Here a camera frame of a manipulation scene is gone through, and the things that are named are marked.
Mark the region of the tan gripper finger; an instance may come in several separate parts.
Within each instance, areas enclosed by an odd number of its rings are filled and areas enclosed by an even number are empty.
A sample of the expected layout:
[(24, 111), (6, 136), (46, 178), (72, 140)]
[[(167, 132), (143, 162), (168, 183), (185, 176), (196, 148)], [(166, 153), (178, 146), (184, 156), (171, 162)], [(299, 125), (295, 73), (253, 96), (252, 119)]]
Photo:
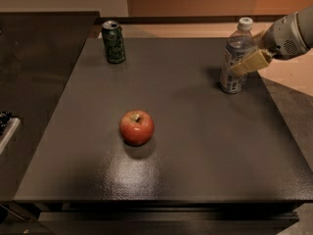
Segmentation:
[(257, 49), (231, 65), (233, 76), (243, 76), (253, 71), (267, 68), (273, 60), (273, 56), (264, 49)]
[(254, 36), (252, 37), (253, 41), (255, 42), (255, 44), (258, 47), (263, 47), (264, 43), (263, 43), (263, 36), (265, 34), (264, 30), (259, 31), (258, 33), (254, 34)]

